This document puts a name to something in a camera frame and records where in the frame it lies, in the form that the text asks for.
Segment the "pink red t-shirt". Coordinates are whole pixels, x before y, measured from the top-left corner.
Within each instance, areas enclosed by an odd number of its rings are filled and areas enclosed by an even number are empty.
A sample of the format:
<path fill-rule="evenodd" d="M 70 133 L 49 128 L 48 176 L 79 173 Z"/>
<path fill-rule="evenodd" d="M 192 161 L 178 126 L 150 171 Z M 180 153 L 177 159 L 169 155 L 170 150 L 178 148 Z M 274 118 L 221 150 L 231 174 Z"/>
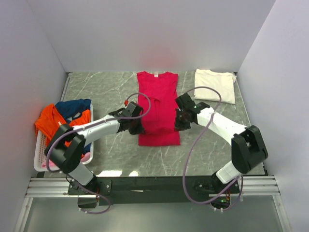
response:
<path fill-rule="evenodd" d="M 141 119 L 144 133 L 139 134 L 139 146 L 178 146 L 180 134 L 175 130 L 178 74 L 165 72 L 137 73 L 139 85 L 138 105 L 151 108 Z"/>

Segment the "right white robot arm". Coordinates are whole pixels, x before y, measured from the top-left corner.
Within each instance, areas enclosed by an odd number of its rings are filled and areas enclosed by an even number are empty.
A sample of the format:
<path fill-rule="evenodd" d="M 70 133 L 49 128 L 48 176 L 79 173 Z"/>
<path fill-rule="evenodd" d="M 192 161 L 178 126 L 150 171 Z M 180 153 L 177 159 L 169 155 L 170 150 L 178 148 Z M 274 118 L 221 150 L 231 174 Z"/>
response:
<path fill-rule="evenodd" d="M 185 93 L 175 99 L 179 109 L 176 110 L 175 129 L 188 130 L 191 124 L 207 127 L 231 146 L 231 161 L 215 172 L 212 188 L 218 193 L 229 187 L 229 182 L 241 174 L 247 174 L 268 158 L 260 130 L 252 125 L 246 127 L 217 113 L 204 102 L 195 103 Z"/>

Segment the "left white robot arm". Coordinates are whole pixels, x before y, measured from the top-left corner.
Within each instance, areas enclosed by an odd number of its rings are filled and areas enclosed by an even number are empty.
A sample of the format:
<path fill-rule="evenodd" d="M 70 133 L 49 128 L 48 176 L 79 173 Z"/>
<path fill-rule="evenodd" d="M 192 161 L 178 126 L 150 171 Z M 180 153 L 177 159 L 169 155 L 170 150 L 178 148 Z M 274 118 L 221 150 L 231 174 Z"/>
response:
<path fill-rule="evenodd" d="M 74 127 L 61 125 L 45 149 L 48 171 L 51 171 L 49 161 L 52 161 L 62 173 L 79 183 L 81 191 L 93 193 L 97 187 L 97 177 L 82 164 L 84 148 L 106 135 L 126 130 L 133 135 L 142 133 L 142 113 L 143 108 L 132 101 L 126 107 L 90 123 Z"/>

